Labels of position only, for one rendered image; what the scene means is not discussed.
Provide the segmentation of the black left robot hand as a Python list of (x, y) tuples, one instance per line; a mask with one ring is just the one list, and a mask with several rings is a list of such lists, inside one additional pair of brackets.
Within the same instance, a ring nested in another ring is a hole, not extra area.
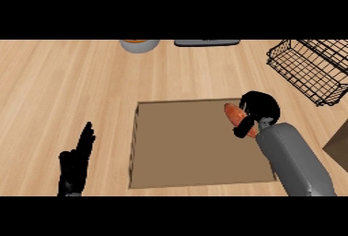
[(83, 193), (95, 141), (93, 124), (87, 123), (80, 134), (77, 147), (59, 154), (61, 179), (58, 196), (81, 195)]

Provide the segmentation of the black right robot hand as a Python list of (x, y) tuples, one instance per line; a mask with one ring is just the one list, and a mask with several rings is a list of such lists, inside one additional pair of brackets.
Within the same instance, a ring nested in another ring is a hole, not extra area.
[(235, 128), (235, 136), (244, 138), (249, 133), (254, 123), (266, 120), (267, 125), (275, 125), (280, 118), (280, 107), (273, 96), (260, 91), (249, 91), (241, 98), (239, 108), (248, 116)]

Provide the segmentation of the orange sweet potato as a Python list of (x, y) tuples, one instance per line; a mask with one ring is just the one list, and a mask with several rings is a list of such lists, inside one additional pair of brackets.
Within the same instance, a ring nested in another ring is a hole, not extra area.
[[(244, 118), (248, 116), (248, 114), (244, 112), (244, 110), (232, 103), (226, 103), (224, 104), (224, 113), (227, 115), (227, 118), (233, 124), (235, 127), (239, 126)], [(255, 128), (255, 125), (252, 126), (252, 129), (248, 133), (248, 136), (255, 138), (257, 136), (257, 128)]]

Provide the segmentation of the brown wooden box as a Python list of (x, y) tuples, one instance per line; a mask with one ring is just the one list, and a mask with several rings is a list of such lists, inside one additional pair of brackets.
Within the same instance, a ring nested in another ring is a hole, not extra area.
[(322, 149), (348, 172), (348, 120)]

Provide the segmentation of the dark grey flat appliance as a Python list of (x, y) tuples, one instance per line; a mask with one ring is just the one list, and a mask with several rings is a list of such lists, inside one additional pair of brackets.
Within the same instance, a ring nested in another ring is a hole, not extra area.
[(211, 47), (238, 45), (241, 40), (174, 40), (179, 47)]

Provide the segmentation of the grey pot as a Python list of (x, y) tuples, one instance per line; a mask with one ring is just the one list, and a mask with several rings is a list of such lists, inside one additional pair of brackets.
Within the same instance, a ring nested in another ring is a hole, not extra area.
[(124, 50), (130, 53), (148, 53), (159, 44), (159, 40), (145, 40), (142, 42), (133, 41), (129, 42), (126, 40), (120, 41)]

